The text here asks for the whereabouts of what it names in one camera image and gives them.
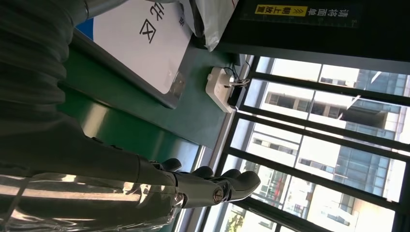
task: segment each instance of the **chinese character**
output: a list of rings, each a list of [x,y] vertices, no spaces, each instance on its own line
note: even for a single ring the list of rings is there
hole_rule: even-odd
[[[151,15],[154,15],[154,13],[152,12],[152,10],[154,10],[155,11],[155,13],[157,13],[157,21],[159,21],[160,19],[162,19],[162,16],[161,16],[161,14],[162,15],[164,15],[164,11],[162,11],[164,9],[164,7],[161,5],[161,3],[155,3],[152,7],[151,7],[151,9],[149,10],[150,12],[151,12]]]
[[[183,27],[185,25],[185,19],[183,17],[181,17],[179,19],[179,24]]]
[[[346,18],[348,15],[349,15],[349,10],[340,10],[338,16]]]
[[[291,12],[291,8],[290,8],[290,7],[285,7],[285,8],[283,8],[283,10],[282,10],[282,14],[288,15],[290,12]]]
[[[260,12],[260,13],[265,12],[265,7],[264,6],[258,6],[257,12]]]
[[[267,8],[266,8],[266,13],[272,13],[272,10],[273,10],[273,7],[270,7],[270,6],[268,6]]]
[[[327,16],[336,17],[337,12],[338,12],[338,10],[329,10],[329,13],[327,14]]]
[[[316,9],[309,9],[309,11],[308,11],[308,15],[316,15],[316,12],[317,12],[318,10],[316,10]]]
[[[151,41],[154,38],[154,35],[155,35],[156,32],[157,32],[157,30],[152,26],[152,24],[148,21],[148,19],[146,19],[144,24],[142,25],[141,30],[140,30],[140,35],[141,34],[147,35],[149,43],[151,43]]]
[[[319,9],[318,16],[326,16],[327,9]]]

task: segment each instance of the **power strip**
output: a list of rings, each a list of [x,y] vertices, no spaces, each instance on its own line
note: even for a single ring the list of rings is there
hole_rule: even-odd
[[[208,84],[206,84],[205,89],[212,100],[226,113],[233,111],[228,104],[228,98],[232,91],[232,87],[230,87],[232,78],[233,76],[226,74],[223,68],[214,67],[211,74],[208,75]]]

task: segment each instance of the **black cable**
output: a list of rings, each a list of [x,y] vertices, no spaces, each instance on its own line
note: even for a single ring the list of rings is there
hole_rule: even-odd
[[[232,72],[232,75],[234,76],[235,80],[239,80],[239,76],[237,76],[237,74],[235,73],[235,71],[232,68],[229,67],[225,67],[224,69],[229,69]]]
[[[247,60],[245,60],[246,64],[249,66],[249,69],[251,69],[250,64],[248,63]]]
[[[237,79],[239,80],[239,75],[238,75],[238,73],[236,72],[236,67],[235,67],[235,64],[234,64],[234,63],[232,63],[232,68],[234,69],[235,75],[236,75]]]

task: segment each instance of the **building window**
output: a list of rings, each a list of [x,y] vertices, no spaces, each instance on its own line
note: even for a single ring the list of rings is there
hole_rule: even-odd
[[[268,95],[268,98],[266,99],[266,103],[268,104],[277,105],[288,109],[293,109],[294,102],[294,98],[279,96],[273,93],[270,93],[270,96]]]
[[[261,221],[261,222],[259,222],[259,225],[265,226],[270,230],[273,228],[273,222],[271,222],[269,220]]]
[[[338,107],[330,106],[327,116],[331,118],[339,118],[339,111],[340,109]]]
[[[297,110],[307,112],[309,105],[309,101],[299,100],[299,103],[297,104]]]
[[[279,96],[275,94],[271,94],[267,103],[271,105],[277,105],[279,100]]]
[[[315,162],[315,161],[300,158],[299,163],[304,164],[306,166],[310,166],[310,167],[313,167],[313,168],[320,169],[320,170],[328,172],[328,173],[333,174],[335,172],[334,167],[330,167],[330,166],[327,166],[327,165],[324,165],[324,164],[321,164],[321,163],[318,163],[318,162]]]
[[[325,108],[326,108],[326,105],[315,102],[312,107],[312,114],[323,116]]]
[[[350,226],[350,222],[346,221],[341,216],[333,216],[331,214],[327,214],[327,217],[330,218],[330,219],[333,219],[333,220],[335,220],[339,223],[342,223],[343,225]]]
[[[288,109],[293,109],[295,99],[280,96],[277,105]]]
[[[331,84],[332,81],[333,81],[333,80],[330,79],[330,78],[321,77],[321,82],[323,82],[323,83],[329,83],[329,84]]]
[[[262,145],[262,140],[260,139],[253,139],[253,143],[257,145]]]
[[[274,144],[274,143],[270,143],[270,142],[263,141],[263,140],[260,140],[260,139],[254,138],[253,143],[257,144],[257,145],[268,147],[268,148],[276,150],[276,151],[281,151],[281,152],[284,152],[284,153],[288,153],[290,155],[295,156],[297,154],[297,150],[295,150],[295,149],[285,147],[285,146],[282,146],[282,145],[278,145],[278,144]]]
[[[346,194],[342,194],[340,202],[338,204],[339,204],[339,209],[351,215],[353,211],[354,197],[346,195]],[[342,223],[343,225],[350,226],[350,222],[346,221],[344,218],[342,218],[339,215],[335,216],[332,214],[327,214],[327,217],[339,223]]]
[[[329,84],[333,84],[333,85],[338,85],[338,86],[347,86],[346,81],[336,80],[336,79],[331,79],[331,78],[325,78],[325,77],[321,77],[321,82],[322,83],[329,83]]]

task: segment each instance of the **robotic arm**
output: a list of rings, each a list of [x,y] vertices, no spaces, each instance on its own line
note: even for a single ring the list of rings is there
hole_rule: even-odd
[[[249,196],[256,173],[177,172],[86,137],[56,110],[74,26],[125,0],[0,1],[0,231],[135,231]]]

